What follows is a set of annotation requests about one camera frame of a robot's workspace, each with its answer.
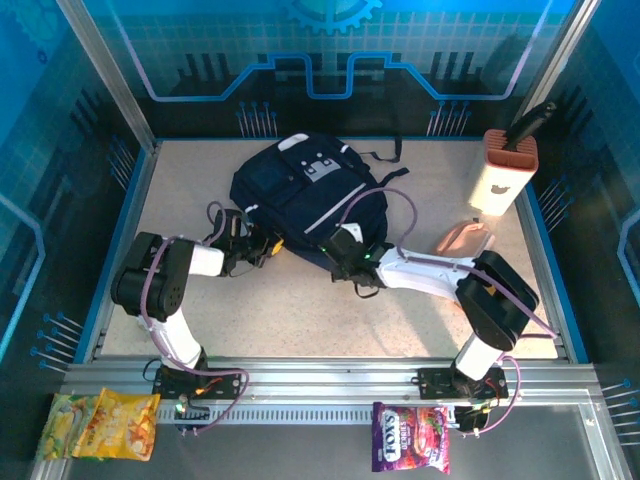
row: beige tabletop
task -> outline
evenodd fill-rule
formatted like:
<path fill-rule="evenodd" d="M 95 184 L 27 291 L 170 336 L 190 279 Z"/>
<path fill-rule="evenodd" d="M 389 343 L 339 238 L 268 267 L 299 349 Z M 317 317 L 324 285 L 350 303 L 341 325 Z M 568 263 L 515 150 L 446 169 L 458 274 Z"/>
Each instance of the beige tabletop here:
<path fill-rule="evenodd" d="M 168 141 L 146 198 L 139 231 L 165 236 L 204 238 L 211 232 L 205 207 L 229 199 L 238 167 L 271 141 Z M 393 142 L 353 140 L 356 151 L 391 155 Z M 407 166 L 411 173 L 390 186 L 418 205 L 418 223 L 405 247 L 429 252 L 462 220 L 480 217 L 496 236 L 493 250 L 539 291 L 514 206 L 502 217 L 482 217 L 465 203 L 466 174 L 479 142 L 405 141 L 400 164 L 364 157 L 372 173 Z M 389 242 L 411 220 L 404 199 L 388 194 Z M 245 265 L 239 265 L 241 271 Z M 351 283 L 331 283 L 328 272 L 289 252 L 263 269 L 238 278 L 191 277 L 183 310 L 194 337 L 210 356 L 286 357 L 454 357 L 471 333 L 460 309 L 449 300 L 410 290 L 383 290 L 369 300 L 358 298 Z M 536 312 L 546 319 L 540 306 Z M 529 332 L 541 330 L 530 322 Z M 102 354 L 155 354 L 148 335 L 134 318 L 116 307 Z M 522 340 L 520 358 L 555 358 L 551 340 Z"/>

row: white container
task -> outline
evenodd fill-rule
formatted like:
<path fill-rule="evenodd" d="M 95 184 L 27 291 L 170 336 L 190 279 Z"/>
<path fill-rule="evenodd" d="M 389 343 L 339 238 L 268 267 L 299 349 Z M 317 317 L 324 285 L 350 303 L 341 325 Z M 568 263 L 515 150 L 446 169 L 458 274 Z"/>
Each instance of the white container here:
<path fill-rule="evenodd" d="M 515 152 L 502 150 L 506 143 L 504 130 L 488 130 L 469 172 L 468 203 L 487 215 L 506 212 L 538 170 L 533 137 L 522 140 Z"/>

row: reflective strip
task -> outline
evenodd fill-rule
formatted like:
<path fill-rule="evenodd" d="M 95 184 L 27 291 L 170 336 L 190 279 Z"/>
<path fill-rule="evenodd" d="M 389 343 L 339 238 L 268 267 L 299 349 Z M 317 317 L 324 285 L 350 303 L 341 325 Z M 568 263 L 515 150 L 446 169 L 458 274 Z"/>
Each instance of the reflective strip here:
<path fill-rule="evenodd" d="M 285 150 L 293 147 L 295 144 L 304 142 L 308 138 L 309 138 L 309 135 L 305 135 L 304 133 L 298 133 L 296 135 L 292 135 L 278 144 L 278 150 L 280 150 L 281 152 L 284 152 Z"/>
<path fill-rule="evenodd" d="M 313 231 L 318 225 L 320 225 L 322 222 L 324 222 L 327 218 L 329 218 L 331 215 L 333 215 L 334 213 L 336 213 L 336 211 L 338 211 L 338 209 L 340 207 L 342 207 L 342 205 L 344 205 L 345 203 L 347 203 L 349 200 L 351 200 L 356 193 L 358 193 L 360 190 L 362 190 L 367 184 L 366 183 L 362 183 L 360 184 L 360 186 L 354 188 L 351 192 L 349 192 L 349 194 L 344 197 L 342 200 L 340 200 L 338 203 L 336 203 L 331 210 L 329 210 L 327 213 L 325 213 L 323 216 L 321 216 L 318 220 L 315 221 L 315 223 L 313 225 L 311 225 L 309 228 L 307 228 L 304 233 L 309 233 L 311 231 Z"/>

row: potato chip bag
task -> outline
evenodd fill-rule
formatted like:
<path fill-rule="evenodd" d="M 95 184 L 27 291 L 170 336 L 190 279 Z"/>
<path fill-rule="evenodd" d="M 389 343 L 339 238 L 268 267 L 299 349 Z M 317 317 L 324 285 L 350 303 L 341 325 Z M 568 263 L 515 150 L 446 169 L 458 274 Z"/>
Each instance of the potato chip bag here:
<path fill-rule="evenodd" d="M 434 467 L 450 473 L 447 407 L 373 404 L 372 470 Z"/>
<path fill-rule="evenodd" d="M 148 461 L 155 444 L 160 395 L 126 395 L 102 389 L 74 457 Z"/>
<path fill-rule="evenodd" d="M 98 400 L 98 396 L 57 393 L 38 443 L 36 461 L 71 458 L 78 439 L 93 417 Z"/>

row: backpack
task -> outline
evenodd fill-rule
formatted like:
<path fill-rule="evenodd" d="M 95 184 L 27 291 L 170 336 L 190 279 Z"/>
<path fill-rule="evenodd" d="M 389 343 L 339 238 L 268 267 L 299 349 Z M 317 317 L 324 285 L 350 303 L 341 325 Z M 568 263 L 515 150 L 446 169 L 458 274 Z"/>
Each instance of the backpack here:
<path fill-rule="evenodd" d="M 401 149 L 398 137 L 395 158 L 366 153 L 396 163 Z M 282 238 L 287 250 L 328 270 L 330 262 L 319 245 L 336 230 L 351 201 L 409 173 L 401 168 L 378 182 L 369 170 L 360 155 L 339 139 L 297 133 L 247 160 L 233 176 L 230 197 L 252 223 Z M 384 242 L 386 210 L 383 192 L 368 195 L 354 206 L 347 223 L 360 225 L 366 244 Z"/>

